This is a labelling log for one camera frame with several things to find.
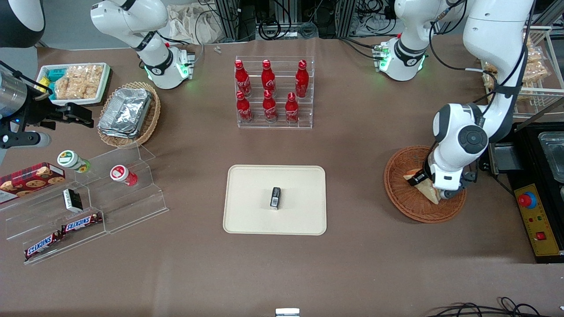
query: snickers bar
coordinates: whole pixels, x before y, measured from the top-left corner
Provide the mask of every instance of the snickers bar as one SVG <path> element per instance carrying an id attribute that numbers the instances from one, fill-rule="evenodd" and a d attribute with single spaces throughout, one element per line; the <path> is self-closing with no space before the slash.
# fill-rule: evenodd
<path id="1" fill-rule="evenodd" d="M 25 261 L 29 260 L 35 254 L 43 251 L 48 246 L 51 246 L 53 243 L 61 240 L 63 238 L 63 234 L 57 230 L 57 232 L 53 232 L 52 234 L 48 235 L 45 239 L 39 241 L 38 243 L 31 246 L 29 249 L 24 251 L 25 254 Z"/>
<path id="2" fill-rule="evenodd" d="M 102 213 L 95 213 L 88 217 L 73 221 L 69 224 L 61 226 L 61 232 L 66 235 L 69 231 L 79 230 L 93 223 L 103 222 Z"/>

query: black machine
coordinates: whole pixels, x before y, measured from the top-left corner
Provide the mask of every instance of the black machine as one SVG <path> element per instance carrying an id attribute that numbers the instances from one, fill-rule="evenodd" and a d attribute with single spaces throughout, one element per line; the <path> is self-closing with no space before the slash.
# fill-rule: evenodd
<path id="1" fill-rule="evenodd" d="M 564 122 L 517 124 L 480 161 L 505 173 L 537 263 L 564 263 Z"/>

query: table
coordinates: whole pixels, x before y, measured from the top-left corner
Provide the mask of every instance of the table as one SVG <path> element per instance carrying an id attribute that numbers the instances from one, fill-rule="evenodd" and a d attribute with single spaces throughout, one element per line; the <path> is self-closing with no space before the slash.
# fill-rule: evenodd
<path id="1" fill-rule="evenodd" d="M 435 43 L 450 64 L 475 65 L 460 36 Z M 21 245 L 0 239 L 0 315 L 273 316 L 277 307 L 299 307 L 306 317 L 424 316 L 462 301 L 497 307 L 498 296 L 545 315 L 561 313 L 562 266 L 533 264 L 514 198 L 485 173 L 469 188 L 462 212 L 442 224 L 406 218 L 383 188 L 394 152 L 432 144 L 432 119 L 442 105 L 483 94 L 478 74 L 430 57 L 416 78 L 395 82 L 337 40 L 221 47 L 221 55 L 205 50 L 192 81 L 158 90 L 161 117 L 146 147 L 157 156 L 153 176 L 170 211 L 34 266 L 22 264 Z M 130 49 L 38 53 L 40 65 L 108 63 L 111 90 L 147 81 Z M 237 128 L 234 57 L 268 54 L 315 56 L 311 131 Z M 51 135 L 47 148 L 9 151 L 0 173 L 54 162 L 67 148 L 85 158 L 112 149 L 95 129 L 79 125 L 58 124 Z M 326 233 L 224 232 L 234 164 L 322 166 Z"/>

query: clear acrylic shelf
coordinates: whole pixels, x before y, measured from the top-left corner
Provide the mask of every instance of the clear acrylic shelf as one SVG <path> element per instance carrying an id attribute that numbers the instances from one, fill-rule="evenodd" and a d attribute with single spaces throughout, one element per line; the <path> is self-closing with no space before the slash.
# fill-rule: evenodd
<path id="1" fill-rule="evenodd" d="M 60 241 L 36 254 L 25 264 L 39 263 L 71 250 L 88 241 L 128 228 L 168 211 L 161 188 L 155 185 L 147 161 L 155 156 L 136 143 L 115 149 L 90 159 L 87 173 L 66 169 L 67 183 L 45 188 L 29 199 L 14 200 L 2 209 L 7 214 L 6 239 L 22 244 L 22 251 L 43 240 L 61 226 L 101 212 L 103 223 L 94 223 L 66 234 Z M 125 165 L 137 174 L 138 182 L 128 187 L 109 177 L 115 165 Z M 65 208 L 63 190 L 70 188 L 80 194 L 83 212 L 73 213 Z"/>
<path id="2" fill-rule="evenodd" d="M 237 115 L 237 125 L 240 128 L 260 128 L 260 129 L 311 129 L 314 123 L 314 78 L 315 61 L 313 56 L 237 56 L 235 59 L 243 61 L 246 71 L 249 73 L 251 84 L 251 95 L 247 97 L 253 112 L 254 120 L 251 123 L 244 123 Z M 278 121 L 273 124 L 266 122 L 265 112 L 262 108 L 263 88 L 261 81 L 262 61 L 268 59 L 271 62 L 272 70 L 276 75 L 276 110 L 278 111 Z M 296 72 L 298 62 L 301 59 L 307 61 L 307 72 L 310 75 L 310 82 L 307 94 L 304 98 L 296 98 L 299 105 L 299 121 L 297 124 L 290 124 L 285 119 L 285 105 L 288 100 L 289 92 L 296 92 Z M 237 82 L 235 92 L 239 90 Z"/>

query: yellow control panel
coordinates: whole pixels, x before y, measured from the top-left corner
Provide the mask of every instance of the yellow control panel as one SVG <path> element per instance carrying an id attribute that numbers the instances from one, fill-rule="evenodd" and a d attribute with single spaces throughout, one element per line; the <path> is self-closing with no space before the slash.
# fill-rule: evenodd
<path id="1" fill-rule="evenodd" d="M 560 250 L 550 223 L 548 223 L 536 186 L 531 184 L 519 188 L 514 193 L 535 255 L 559 255 Z"/>

